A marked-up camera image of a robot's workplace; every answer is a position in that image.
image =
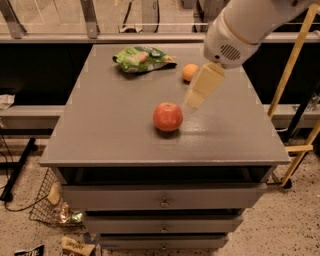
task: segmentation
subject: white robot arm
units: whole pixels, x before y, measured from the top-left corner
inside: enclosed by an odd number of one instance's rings
[[[320,0],[231,0],[209,26],[204,55],[224,68],[242,65],[264,38]]]

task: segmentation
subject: table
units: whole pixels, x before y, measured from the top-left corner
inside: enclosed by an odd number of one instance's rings
[[[123,73],[112,56],[132,45],[94,45],[40,165],[102,247],[222,247],[290,158],[242,67],[178,131],[155,129],[160,102],[183,103],[183,66],[207,60],[200,43],[143,45],[177,66]]]

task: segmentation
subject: green plastic bag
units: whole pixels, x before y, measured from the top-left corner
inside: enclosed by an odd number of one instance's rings
[[[147,72],[164,66],[177,65],[171,56],[156,47],[128,47],[114,55],[112,59],[127,73]]]

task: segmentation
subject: terrazzo floor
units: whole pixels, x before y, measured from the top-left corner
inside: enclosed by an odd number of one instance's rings
[[[6,139],[17,161],[27,144],[27,139]],[[28,157],[14,186],[10,209],[20,209],[32,204],[44,179],[47,168],[38,164],[47,139],[38,138],[39,149]],[[6,147],[1,144],[8,161]],[[282,177],[287,166],[275,170]],[[202,250],[132,250],[103,251],[103,255],[113,256],[319,256],[320,255],[320,158],[309,152],[291,178],[291,189],[269,186],[267,192],[253,208],[245,210],[244,221],[229,241],[218,251]],[[5,172],[0,173],[0,187],[6,182]],[[44,244],[45,255],[59,256],[62,252],[61,237],[66,235],[83,241],[85,228],[50,228],[43,223],[29,220],[31,208],[21,212],[11,212],[0,202],[0,255],[11,256],[16,250],[32,249]]]

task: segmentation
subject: wooden stick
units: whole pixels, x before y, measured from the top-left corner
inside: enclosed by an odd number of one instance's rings
[[[286,88],[286,85],[287,85],[287,82],[290,78],[292,69],[293,69],[293,67],[297,61],[297,58],[300,54],[301,48],[304,44],[304,41],[307,37],[307,34],[310,30],[310,27],[313,23],[313,20],[317,14],[318,8],[319,8],[319,5],[317,5],[317,4],[310,5],[309,10],[307,12],[307,15],[303,21],[299,35],[298,35],[297,40],[293,46],[291,55],[289,57],[287,65],[283,71],[282,77],[280,79],[277,90],[275,92],[275,95],[274,95],[273,100],[271,102],[270,108],[268,110],[268,115],[271,119],[272,119],[274,112],[276,110],[276,107],[278,106],[278,103],[281,99],[282,93],[284,92],[284,89]]]
[[[287,152],[302,152],[302,151],[311,151],[313,150],[312,145],[299,145],[299,146],[287,146]]]
[[[318,120],[318,122],[316,123],[312,131],[310,132],[308,138],[306,139],[305,145],[311,145],[313,141],[316,139],[316,137],[318,136],[319,132],[320,132],[320,119]],[[300,164],[300,162],[302,161],[306,153],[307,151],[302,151],[295,157],[295,159],[289,166],[286,174],[282,179],[281,187],[284,187],[286,185],[287,181],[290,179],[291,175],[293,174],[295,169],[298,167],[298,165]]]

